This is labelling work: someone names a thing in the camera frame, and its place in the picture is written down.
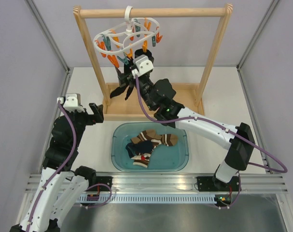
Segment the navy patterned sock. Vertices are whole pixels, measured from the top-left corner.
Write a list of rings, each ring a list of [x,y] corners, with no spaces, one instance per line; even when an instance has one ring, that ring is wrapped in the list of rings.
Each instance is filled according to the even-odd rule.
[[[135,58],[138,58],[138,57],[140,57],[140,56],[142,56],[142,55],[146,55],[146,56],[148,57],[148,59],[149,59],[152,63],[154,62],[154,57],[153,57],[151,51],[148,50],[148,49],[146,50],[146,52],[144,52],[142,48],[141,48],[141,49],[137,49],[137,50],[135,51],[134,55],[135,55]]]
[[[138,154],[144,154],[144,153],[151,153],[153,150],[153,144],[151,141],[142,141],[140,143],[128,143],[126,145],[126,150],[128,152],[128,155],[130,158],[133,158],[134,156]]]

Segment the brown striped sock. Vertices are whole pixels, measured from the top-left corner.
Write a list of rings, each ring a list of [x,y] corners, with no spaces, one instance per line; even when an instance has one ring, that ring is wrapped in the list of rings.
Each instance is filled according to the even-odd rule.
[[[156,130],[149,129],[140,133],[144,140],[151,141],[154,146],[165,145],[175,146],[178,142],[178,136],[175,134],[157,134]]]
[[[131,138],[133,151],[133,164],[148,168],[150,157],[155,148],[161,145],[162,136],[156,133],[156,130],[144,130],[136,137]]]

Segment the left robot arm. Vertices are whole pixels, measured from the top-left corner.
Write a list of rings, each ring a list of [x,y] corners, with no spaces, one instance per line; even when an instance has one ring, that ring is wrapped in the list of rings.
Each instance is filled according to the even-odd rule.
[[[78,146],[86,127],[104,121],[102,105],[89,104],[93,112],[91,115],[80,105],[75,106],[73,111],[64,106],[58,103],[63,115],[54,121],[33,201],[24,219],[11,227],[12,232],[58,232],[82,193],[92,190],[112,193],[111,184],[97,181],[94,169],[80,166],[74,171],[69,186],[59,194],[79,154]]]

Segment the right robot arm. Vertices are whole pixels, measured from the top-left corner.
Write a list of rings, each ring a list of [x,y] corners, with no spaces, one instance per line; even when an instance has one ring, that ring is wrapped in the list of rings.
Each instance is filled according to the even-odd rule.
[[[249,125],[228,125],[212,121],[202,116],[173,98],[176,91],[168,79],[160,79],[156,83],[148,74],[135,77],[132,73],[117,71],[119,94],[127,87],[136,88],[140,107],[147,106],[154,112],[148,117],[151,121],[183,129],[201,135],[227,150],[222,163],[217,167],[212,184],[217,190],[224,190],[238,172],[246,170],[255,144]]]

